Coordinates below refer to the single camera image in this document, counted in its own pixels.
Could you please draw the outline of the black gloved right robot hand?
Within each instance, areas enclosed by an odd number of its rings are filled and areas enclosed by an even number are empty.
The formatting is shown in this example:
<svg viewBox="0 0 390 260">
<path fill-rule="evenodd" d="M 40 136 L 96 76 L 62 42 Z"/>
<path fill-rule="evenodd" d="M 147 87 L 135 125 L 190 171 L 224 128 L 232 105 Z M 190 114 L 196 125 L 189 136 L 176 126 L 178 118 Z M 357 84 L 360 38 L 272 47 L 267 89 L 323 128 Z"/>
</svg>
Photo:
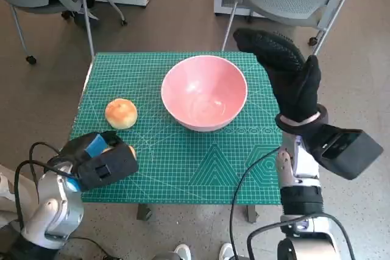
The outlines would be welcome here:
<svg viewBox="0 0 390 260">
<path fill-rule="evenodd" d="M 264 67 L 282 116 L 303 122 L 317 113 L 321 70 L 315 55 L 305 58 L 279 33 L 239 28 L 233 38 L 241 52 L 254 54 Z"/>
</svg>

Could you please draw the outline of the bare left hand blue tape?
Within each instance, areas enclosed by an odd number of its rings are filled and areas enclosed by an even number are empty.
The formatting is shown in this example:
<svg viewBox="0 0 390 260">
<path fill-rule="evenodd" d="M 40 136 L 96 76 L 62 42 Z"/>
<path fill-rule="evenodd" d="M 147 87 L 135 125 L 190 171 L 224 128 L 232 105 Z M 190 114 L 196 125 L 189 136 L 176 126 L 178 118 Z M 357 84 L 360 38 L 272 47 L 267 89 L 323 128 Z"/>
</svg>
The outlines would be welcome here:
<svg viewBox="0 0 390 260">
<path fill-rule="evenodd" d="M 91 132 L 68 141 L 58 156 L 81 164 L 99 156 L 105 149 L 116 147 L 123 142 L 114 130 Z"/>
</svg>

